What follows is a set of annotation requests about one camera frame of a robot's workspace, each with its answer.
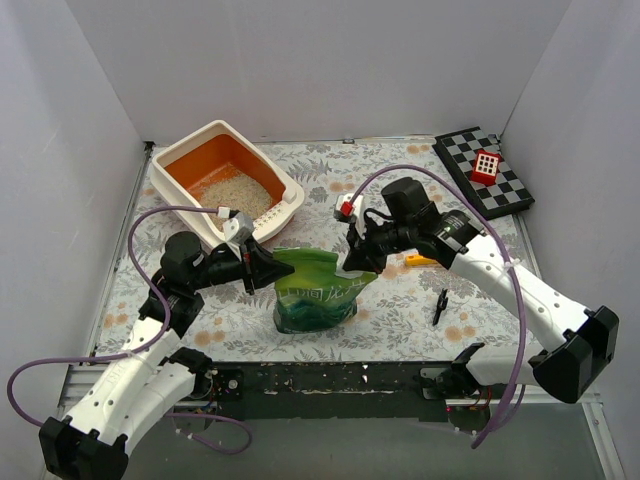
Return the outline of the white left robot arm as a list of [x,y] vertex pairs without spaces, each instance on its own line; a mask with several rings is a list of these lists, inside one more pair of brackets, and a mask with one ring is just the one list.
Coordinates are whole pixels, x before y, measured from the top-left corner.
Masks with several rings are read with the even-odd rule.
[[201,290],[241,281],[252,294],[294,271],[253,237],[206,252],[196,234],[172,235],[120,359],[63,419],[40,428],[47,470],[62,479],[122,478],[134,447],[165,413],[213,388],[213,361],[180,344],[204,306]]

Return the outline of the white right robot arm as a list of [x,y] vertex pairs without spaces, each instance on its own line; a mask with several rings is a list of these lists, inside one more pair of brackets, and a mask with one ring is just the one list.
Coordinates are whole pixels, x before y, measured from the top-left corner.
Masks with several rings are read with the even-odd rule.
[[449,395],[475,397],[486,387],[534,385],[564,403],[577,402],[611,362],[619,327],[606,306],[590,310],[502,255],[497,240],[460,210],[438,211],[422,184],[410,177],[382,190],[389,210],[383,221],[353,193],[340,196],[334,216],[348,224],[346,272],[379,273],[389,255],[416,250],[462,277],[514,316],[523,315],[535,343],[525,353],[500,352],[474,343],[431,382]]

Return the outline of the green cat litter bag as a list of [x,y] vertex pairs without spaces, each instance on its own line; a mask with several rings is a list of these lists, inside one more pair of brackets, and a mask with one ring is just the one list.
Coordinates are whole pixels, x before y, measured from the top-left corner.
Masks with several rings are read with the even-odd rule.
[[345,272],[340,256],[315,248],[278,248],[274,257],[294,273],[274,283],[274,324],[283,334],[332,329],[357,313],[357,297],[377,275]]

